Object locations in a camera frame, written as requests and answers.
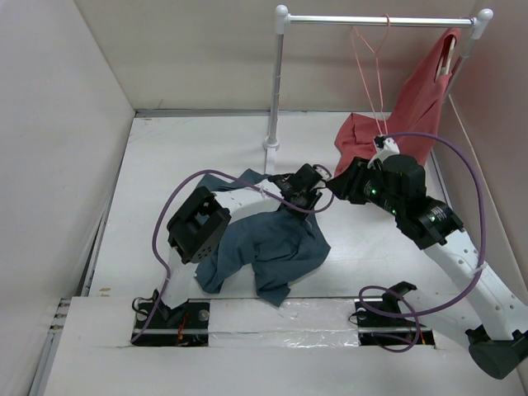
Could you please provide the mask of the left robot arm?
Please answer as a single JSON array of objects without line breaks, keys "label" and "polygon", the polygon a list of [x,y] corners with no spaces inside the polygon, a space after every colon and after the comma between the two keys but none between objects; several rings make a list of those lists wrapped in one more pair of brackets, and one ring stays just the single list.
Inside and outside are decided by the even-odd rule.
[{"label": "left robot arm", "polygon": [[166,327],[183,320],[191,282],[210,295],[244,266],[252,266],[257,296],[276,307],[290,283],[318,269],[330,247],[315,215],[328,172],[303,165],[273,176],[247,170],[230,183],[213,172],[167,222],[172,249],[154,300]]}]

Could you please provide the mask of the blue t shirt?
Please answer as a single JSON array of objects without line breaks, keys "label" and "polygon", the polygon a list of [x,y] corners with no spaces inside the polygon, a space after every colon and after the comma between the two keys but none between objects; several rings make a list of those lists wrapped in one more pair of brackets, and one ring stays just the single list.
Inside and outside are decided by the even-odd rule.
[{"label": "blue t shirt", "polygon": [[245,192],[260,199],[264,195],[241,182],[257,184],[265,179],[248,169],[231,183],[210,174],[198,183],[214,192],[232,216],[219,246],[196,268],[196,281],[205,293],[218,294],[224,281],[251,265],[257,296],[279,307],[290,293],[289,284],[326,260],[331,247],[314,214],[293,216],[270,197],[258,204],[243,198]]}]

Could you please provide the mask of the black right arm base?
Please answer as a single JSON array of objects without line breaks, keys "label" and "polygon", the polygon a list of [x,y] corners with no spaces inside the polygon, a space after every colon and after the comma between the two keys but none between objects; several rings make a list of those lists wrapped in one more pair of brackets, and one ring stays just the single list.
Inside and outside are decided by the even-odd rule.
[{"label": "black right arm base", "polygon": [[435,345],[431,329],[414,317],[402,316],[408,308],[404,296],[416,289],[414,284],[401,281],[389,288],[369,285],[360,290],[347,321],[358,330],[362,346],[403,353],[412,347]]}]

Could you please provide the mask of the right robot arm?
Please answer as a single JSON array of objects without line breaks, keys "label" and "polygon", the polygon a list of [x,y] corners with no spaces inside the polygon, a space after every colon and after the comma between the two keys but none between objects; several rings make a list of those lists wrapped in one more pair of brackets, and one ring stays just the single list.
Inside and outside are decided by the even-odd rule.
[{"label": "right robot arm", "polygon": [[400,153],[395,139],[375,137],[375,156],[354,158],[326,187],[339,200],[371,203],[391,214],[398,230],[448,275],[460,294],[437,305],[402,281],[382,290],[381,308],[365,300],[361,304],[388,323],[407,318],[443,333],[466,348],[483,372],[502,380],[527,358],[527,305],[516,301],[486,263],[486,226],[480,226],[475,246],[456,213],[427,195],[423,166]]}]

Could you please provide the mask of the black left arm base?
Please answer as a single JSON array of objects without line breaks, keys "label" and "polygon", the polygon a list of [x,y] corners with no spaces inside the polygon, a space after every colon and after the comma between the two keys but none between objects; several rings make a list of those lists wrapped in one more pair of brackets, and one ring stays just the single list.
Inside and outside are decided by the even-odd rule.
[{"label": "black left arm base", "polygon": [[207,347],[209,345],[210,301],[188,300],[170,309],[160,302],[153,317],[155,290],[150,298],[132,302],[134,328],[131,344],[137,347]]}]

